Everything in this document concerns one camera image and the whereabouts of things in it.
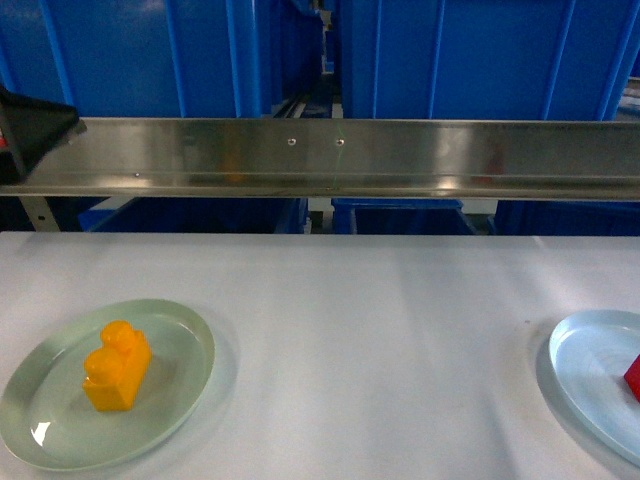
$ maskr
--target light green plate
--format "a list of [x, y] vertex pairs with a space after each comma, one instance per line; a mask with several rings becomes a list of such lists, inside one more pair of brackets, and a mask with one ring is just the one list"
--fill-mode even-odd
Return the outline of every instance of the light green plate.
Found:
[[[111, 320], [144, 332], [153, 358], [128, 412], [97, 412], [82, 390], [83, 362]], [[191, 414], [213, 368], [213, 336], [193, 310], [166, 300], [110, 305], [47, 338], [18, 367], [0, 400], [0, 434], [35, 467], [80, 470], [129, 460]]]

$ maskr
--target metal frame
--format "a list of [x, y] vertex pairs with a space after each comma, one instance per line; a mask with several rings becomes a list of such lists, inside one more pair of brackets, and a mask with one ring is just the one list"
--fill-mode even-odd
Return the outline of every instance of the metal frame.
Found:
[[0, 195], [640, 200], [640, 123], [83, 120]]

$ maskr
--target red object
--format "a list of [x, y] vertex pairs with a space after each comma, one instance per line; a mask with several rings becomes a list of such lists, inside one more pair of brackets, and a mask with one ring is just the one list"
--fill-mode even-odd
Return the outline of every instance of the red object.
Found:
[[624, 379], [635, 395], [636, 400], [640, 402], [640, 355], [633, 361], [627, 373], [624, 374]]

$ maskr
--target metal rail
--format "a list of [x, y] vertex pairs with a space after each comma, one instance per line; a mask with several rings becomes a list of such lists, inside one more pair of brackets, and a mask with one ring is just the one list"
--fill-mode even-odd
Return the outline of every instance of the metal rail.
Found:
[[640, 123], [84, 122], [0, 195], [640, 200]]

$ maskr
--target plate rim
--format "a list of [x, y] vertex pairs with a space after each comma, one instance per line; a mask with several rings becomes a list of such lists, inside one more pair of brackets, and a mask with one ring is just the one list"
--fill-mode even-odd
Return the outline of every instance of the plate rim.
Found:
[[[162, 312], [161, 309], [159, 309], [159, 306], [164, 306], [165, 308], [169, 307], [171, 309], [174, 310], [182, 310], [185, 313], [189, 314], [189, 317], [191, 318], [191, 321], [195, 320], [197, 322], [197, 326], [200, 327], [199, 328], [199, 333], [200, 334], [204, 334], [205, 338], [201, 339], [201, 337], [197, 336], [196, 333], [194, 333], [194, 331], [192, 329], [190, 329], [188, 327], [188, 325], [185, 325], [183, 323], [181, 323], [181, 326], [185, 327], [187, 330], [189, 330], [189, 332], [191, 333], [191, 335], [193, 335], [197, 340], [198, 343], [203, 345], [203, 351], [205, 353], [205, 359], [210, 359], [210, 361], [207, 361], [205, 366], [205, 379], [202, 382], [202, 385], [199, 386], [197, 395], [194, 396], [193, 399], [191, 399], [191, 404], [189, 405], [188, 408], [185, 409], [185, 411], [182, 413], [182, 415], [176, 419], [175, 422], [173, 422], [170, 426], [168, 426], [165, 430], [163, 430], [159, 435], [156, 435], [155, 437], [153, 437], [152, 439], [150, 439], [148, 442], [142, 444], [139, 448], [136, 448], [135, 450], [128, 452], [125, 455], [120, 455], [118, 457], [115, 458], [111, 458], [108, 459], [106, 461], [100, 461], [94, 464], [88, 464], [88, 465], [78, 465], [78, 466], [52, 466], [52, 465], [43, 465], [43, 464], [39, 464], [37, 462], [33, 462], [30, 460], [27, 460], [25, 458], [23, 458], [18, 451], [19, 449], [15, 448], [15, 444], [14, 445], [10, 445], [9, 442], [7, 441], [7, 437], [11, 437], [10, 435], [6, 435], [5, 434], [5, 424], [6, 421], [4, 419], [5, 417], [5, 410], [9, 410], [10, 407], [7, 405], [8, 404], [8, 400], [6, 400], [7, 398], [7, 394], [11, 393], [10, 392], [10, 388], [15, 388], [15, 384], [19, 383], [19, 373], [22, 369], [26, 368], [26, 366], [29, 364], [29, 362], [33, 362], [34, 361], [34, 357], [46, 346], [47, 342], [50, 342], [52, 340], [55, 340], [57, 338], [61, 338], [64, 337], [66, 332], [70, 332], [73, 331], [74, 329], [77, 328], [82, 328], [83, 324], [87, 324], [86, 327], [86, 331], [81, 330], [81, 332], [84, 333], [84, 335], [88, 335], [91, 332], [94, 331], [99, 331], [100, 326], [91, 326], [89, 327], [88, 325], [91, 325], [92, 322], [90, 321], [90, 317], [96, 316], [96, 315], [100, 315], [101, 313], [105, 313], [111, 310], [115, 310], [115, 309], [126, 309], [126, 308], [132, 308], [135, 307], [136, 305], [140, 305], [140, 304], [147, 304], [145, 305], [145, 309], [144, 309], [144, 313], [148, 313], [148, 314], [155, 314], [155, 313], [164, 313], [166, 314], [166, 312]], [[61, 325], [59, 328], [57, 328], [54, 332], [52, 332], [51, 334], [49, 334], [48, 336], [46, 336], [44, 339], [42, 339], [33, 349], [31, 349], [31, 351], [20, 361], [19, 365], [16, 367], [16, 369], [13, 371], [13, 373], [11, 374], [11, 376], [9, 377], [9, 380], [2, 392], [2, 395], [0, 396], [0, 438], [2, 438], [3, 443], [5, 444], [5, 447], [7, 448], [7, 450], [11, 453], [11, 455], [13, 455], [15, 458], [17, 458], [18, 460], [20, 460], [21, 462], [23, 462], [26, 465], [38, 468], [40, 470], [45, 470], [45, 471], [52, 471], [52, 472], [78, 472], [78, 471], [83, 471], [83, 470], [94, 470], [94, 469], [98, 469], [98, 468], [104, 468], [107, 466], [114, 466], [117, 464], [121, 464], [121, 463], [125, 463], [127, 461], [130, 461], [150, 450], [152, 450], [154, 447], [156, 447], [158, 444], [162, 443], [164, 440], [166, 440], [167, 438], [169, 438], [186, 420], [187, 418], [189, 418], [189, 416], [193, 413], [193, 411], [195, 410], [195, 408], [198, 406], [198, 404], [200, 403], [202, 396], [204, 395], [204, 392], [206, 390], [207, 385], [209, 385], [210, 381], [211, 381], [211, 376], [212, 376], [212, 371], [213, 371], [213, 366], [215, 363], [215, 339], [213, 337], [213, 333], [211, 331], [211, 328], [209, 326], [209, 324], [204, 320], [204, 318], [198, 313], [196, 312], [194, 309], [188, 307], [185, 304], [173, 301], [173, 300], [167, 300], [167, 299], [163, 299], [163, 298], [140, 298], [140, 299], [131, 299], [131, 300], [125, 300], [125, 301], [121, 301], [121, 302], [115, 302], [115, 303], [110, 303], [107, 305], [104, 305], [102, 307], [93, 309], [93, 310], [88, 310], [80, 315], [77, 315], [75, 317], [73, 317], [71, 320], [69, 320], [68, 322], [65, 322], [63, 325]], [[50, 370], [46, 370], [45, 372], [43, 372], [43, 379], [46, 378], [49, 375]], [[35, 391], [37, 391], [37, 389], [39, 388], [39, 385], [42, 383], [42, 381], [38, 382], [38, 386], [35, 387]]]

